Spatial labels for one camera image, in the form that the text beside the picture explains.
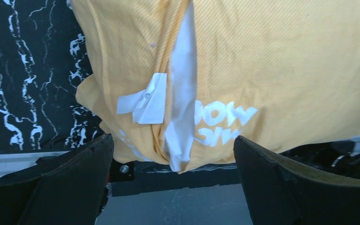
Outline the aluminium frame rail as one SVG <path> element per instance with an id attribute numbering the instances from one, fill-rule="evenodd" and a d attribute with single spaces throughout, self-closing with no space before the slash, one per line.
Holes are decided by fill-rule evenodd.
<path id="1" fill-rule="evenodd" d="M 42 157 L 57 157 L 66 151 L 31 152 L 31 153 L 4 153 L 0 154 L 0 178 L 9 173 L 14 173 L 32 166 Z"/>

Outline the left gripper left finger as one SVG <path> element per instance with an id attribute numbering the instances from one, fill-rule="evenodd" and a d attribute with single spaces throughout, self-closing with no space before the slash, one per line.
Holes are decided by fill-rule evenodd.
<path id="1" fill-rule="evenodd" d="M 0 225 L 93 225 L 108 200 L 111 135 L 0 178 Z"/>

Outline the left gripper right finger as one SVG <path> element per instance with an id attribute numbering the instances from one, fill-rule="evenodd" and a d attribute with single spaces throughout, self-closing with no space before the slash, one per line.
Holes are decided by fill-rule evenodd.
<path id="1" fill-rule="evenodd" d="M 349 140 L 360 150 L 360 138 Z M 253 224 L 360 225 L 359 179 L 310 167 L 243 136 L 233 152 Z"/>

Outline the yellow and blue pillowcase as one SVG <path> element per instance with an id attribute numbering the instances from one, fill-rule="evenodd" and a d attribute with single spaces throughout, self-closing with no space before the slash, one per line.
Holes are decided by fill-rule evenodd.
<path id="1" fill-rule="evenodd" d="M 360 0 L 73 0 L 93 73 L 76 100 L 101 119 L 121 163 L 169 165 L 164 121 L 117 114 L 119 97 L 166 73 L 189 2 L 197 85 L 190 161 L 233 163 L 239 135 L 281 153 L 360 137 Z"/>

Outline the white pillow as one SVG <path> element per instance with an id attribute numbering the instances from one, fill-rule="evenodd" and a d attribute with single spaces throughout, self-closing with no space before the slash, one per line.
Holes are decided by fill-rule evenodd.
<path id="1" fill-rule="evenodd" d="M 195 100 L 197 85 L 196 38 L 194 5 L 190 1 L 182 19 L 171 54 L 169 72 L 155 73 L 146 89 L 117 102 L 117 114 L 132 113 L 133 122 L 158 124 L 164 121 L 164 91 L 171 88 L 172 100 L 169 125 L 165 131 L 164 152 L 169 155 L 169 165 L 174 172 L 185 169 L 195 131 Z"/>

